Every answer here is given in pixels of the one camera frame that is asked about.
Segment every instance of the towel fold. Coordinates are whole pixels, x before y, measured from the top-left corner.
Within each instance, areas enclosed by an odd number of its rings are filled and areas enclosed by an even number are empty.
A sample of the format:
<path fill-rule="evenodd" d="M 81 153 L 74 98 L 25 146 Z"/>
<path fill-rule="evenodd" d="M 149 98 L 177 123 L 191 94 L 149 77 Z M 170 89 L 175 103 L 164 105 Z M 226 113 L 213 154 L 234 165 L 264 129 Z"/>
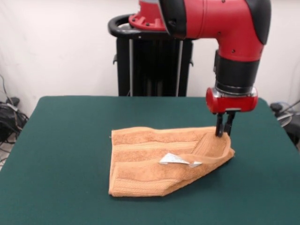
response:
<path fill-rule="evenodd" d="M 215 170 L 234 156 L 230 137 L 215 127 L 157 130 L 133 127 L 112 131 L 109 194 L 115 197 L 165 196 Z M 159 161 L 172 153 L 202 164 Z"/>

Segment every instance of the green tablecloth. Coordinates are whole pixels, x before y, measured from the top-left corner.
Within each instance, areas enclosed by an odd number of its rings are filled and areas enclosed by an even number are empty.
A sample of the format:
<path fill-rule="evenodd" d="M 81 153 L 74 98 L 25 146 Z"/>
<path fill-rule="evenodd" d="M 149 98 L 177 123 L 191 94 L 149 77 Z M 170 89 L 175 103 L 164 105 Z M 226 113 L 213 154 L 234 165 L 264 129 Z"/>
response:
<path fill-rule="evenodd" d="M 226 165 L 166 197 L 108 195 L 112 129 L 215 122 L 204 98 L 44 97 L 0 172 L 0 224 L 299 224 L 300 157 L 261 99 Z"/>

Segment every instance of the black handle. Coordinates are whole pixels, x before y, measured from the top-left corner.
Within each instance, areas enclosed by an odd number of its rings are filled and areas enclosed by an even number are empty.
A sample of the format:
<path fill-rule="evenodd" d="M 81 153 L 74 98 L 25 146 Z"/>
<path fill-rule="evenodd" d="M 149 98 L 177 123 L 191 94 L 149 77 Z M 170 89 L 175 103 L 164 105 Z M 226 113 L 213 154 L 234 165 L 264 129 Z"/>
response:
<path fill-rule="evenodd" d="M 130 25 L 122 26 L 120 25 L 128 23 L 128 18 L 132 14 L 120 15 L 108 22 L 108 31 L 111 35 L 117 38 L 128 38 L 128 39 L 174 39 L 166 31 L 152 31 L 152 30 L 138 30 L 131 27 Z"/>
<path fill-rule="evenodd" d="M 114 58 L 113 58 L 113 61 L 112 61 L 112 64 L 114 65 L 115 62 L 118 61 L 118 56 L 117 55 L 114 55 Z"/>

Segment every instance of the folded towel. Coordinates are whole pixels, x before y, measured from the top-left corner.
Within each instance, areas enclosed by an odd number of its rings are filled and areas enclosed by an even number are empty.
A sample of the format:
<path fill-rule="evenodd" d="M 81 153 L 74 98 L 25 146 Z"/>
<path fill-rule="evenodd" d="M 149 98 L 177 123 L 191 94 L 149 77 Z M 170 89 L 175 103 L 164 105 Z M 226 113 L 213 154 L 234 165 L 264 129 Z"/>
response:
<path fill-rule="evenodd" d="M 133 127 L 112 131 L 109 194 L 164 196 L 215 170 L 234 156 L 230 137 L 215 127 L 156 130 Z M 192 164 L 160 164 L 172 153 Z"/>

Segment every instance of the black stand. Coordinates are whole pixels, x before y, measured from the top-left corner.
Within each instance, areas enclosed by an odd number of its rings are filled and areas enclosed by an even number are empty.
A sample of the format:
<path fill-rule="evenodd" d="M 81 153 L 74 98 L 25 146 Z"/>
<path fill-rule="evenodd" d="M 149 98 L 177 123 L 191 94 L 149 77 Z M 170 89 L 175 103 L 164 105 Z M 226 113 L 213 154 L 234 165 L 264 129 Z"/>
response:
<path fill-rule="evenodd" d="M 119 96 L 177 96 L 187 94 L 192 40 L 171 38 L 164 31 L 137 30 L 129 15 L 113 18 L 109 32 L 117 37 Z"/>

